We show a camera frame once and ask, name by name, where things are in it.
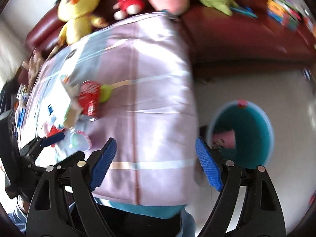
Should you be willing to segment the egg-shaped plastic shell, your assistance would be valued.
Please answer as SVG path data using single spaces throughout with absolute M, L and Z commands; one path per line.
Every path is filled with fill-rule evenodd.
M 86 152 L 90 150 L 92 143 L 90 138 L 83 131 L 72 131 L 70 134 L 70 148 Z

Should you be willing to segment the white green medicine box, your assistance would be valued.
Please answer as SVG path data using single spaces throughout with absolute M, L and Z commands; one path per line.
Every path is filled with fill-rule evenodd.
M 67 96 L 63 126 L 64 128 L 70 129 L 75 127 L 83 111 L 83 107 L 77 100 L 80 94 L 80 85 L 71 86 L 68 83 L 68 78 L 61 80 L 61 83 Z

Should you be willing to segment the red soda can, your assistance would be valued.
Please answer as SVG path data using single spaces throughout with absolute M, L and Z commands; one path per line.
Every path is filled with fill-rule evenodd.
M 85 81 L 80 86 L 77 101 L 82 108 L 81 117 L 89 121 L 97 120 L 101 85 L 95 81 Z

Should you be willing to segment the pink paper cup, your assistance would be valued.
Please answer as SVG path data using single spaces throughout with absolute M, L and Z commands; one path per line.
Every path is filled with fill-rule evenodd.
M 235 131 L 215 133 L 212 136 L 213 149 L 234 149 L 236 147 Z

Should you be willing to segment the yellow-green round lid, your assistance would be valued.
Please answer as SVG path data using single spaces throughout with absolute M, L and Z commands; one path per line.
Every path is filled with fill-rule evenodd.
M 107 102 L 111 97 L 112 91 L 113 91 L 112 85 L 101 85 L 100 86 L 99 102 L 100 103 Z

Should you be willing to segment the teal trash bin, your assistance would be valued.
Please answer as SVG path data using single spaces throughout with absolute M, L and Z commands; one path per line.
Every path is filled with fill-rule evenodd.
M 237 165 L 255 169 L 265 166 L 274 151 L 275 134 L 262 108 L 246 100 L 234 100 L 220 107 L 206 128 L 205 139 L 212 145 L 215 133 L 235 131 L 236 147 L 222 149 L 224 157 Z

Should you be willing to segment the beige long-eared plush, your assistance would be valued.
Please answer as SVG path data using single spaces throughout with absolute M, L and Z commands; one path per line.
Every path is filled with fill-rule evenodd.
M 56 45 L 46 59 L 42 57 L 42 53 L 40 51 L 35 50 L 33 51 L 29 60 L 23 61 L 22 66 L 28 71 L 28 92 L 32 90 L 32 87 L 34 86 L 42 65 L 53 56 L 55 56 L 55 54 L 58 53 L 59 49 L 59 45 Z

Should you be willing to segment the plaid pink grey tablecloth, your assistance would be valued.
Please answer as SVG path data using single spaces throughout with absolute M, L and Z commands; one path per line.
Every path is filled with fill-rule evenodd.
M 117 142 L 95 197 L 158 207 L 190 202 L 197 188 L 198 117 L 187 47 L 173 16 L 152 12 L 122 20 L 47 61 L 27 102 L 19 147 L 45 136 L 47 107 L 63 104 L 62 80 L 71 87 L 88 80 L 113 86 L 97 118 L 76 125 L 92 151 L 109 138 Z

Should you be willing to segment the yellow duck plush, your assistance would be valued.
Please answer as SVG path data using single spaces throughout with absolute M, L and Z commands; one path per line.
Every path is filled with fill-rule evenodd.
M 65 25 L 58 35 L 58 46 L 73 44 L 92 33 L 95 28 L 105 28 L 107 21 L 94 14 L 100 0 L 61 0 L 57 16 Z

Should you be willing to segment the dark red leather sofa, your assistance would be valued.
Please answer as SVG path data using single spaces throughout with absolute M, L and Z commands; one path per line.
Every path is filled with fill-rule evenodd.
M 218 60 L 284 61 L 312 66 L 315 63 L 315 37 L 306 25 L 292 31 L 267 14 L 267 0 L 235 0 L 249 7 L 257 19 L 222 12 L 190 0 L 189 9 L 180 19 L 192 44 L 198 64 Z M 112 24 L 116 0 L 101 0 L 95 13 Z M 27 34 L 29 50 L 39 48 L 45 55 L 57 44 L 64 23 L 57 17 L 57 5 L 49 10 Z

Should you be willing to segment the colourful toy books stack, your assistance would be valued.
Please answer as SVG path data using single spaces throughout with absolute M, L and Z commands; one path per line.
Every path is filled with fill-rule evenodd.
M 267 14 L 292 31 L 304 22 L 303 15 L 291 0 L 267 0 Z

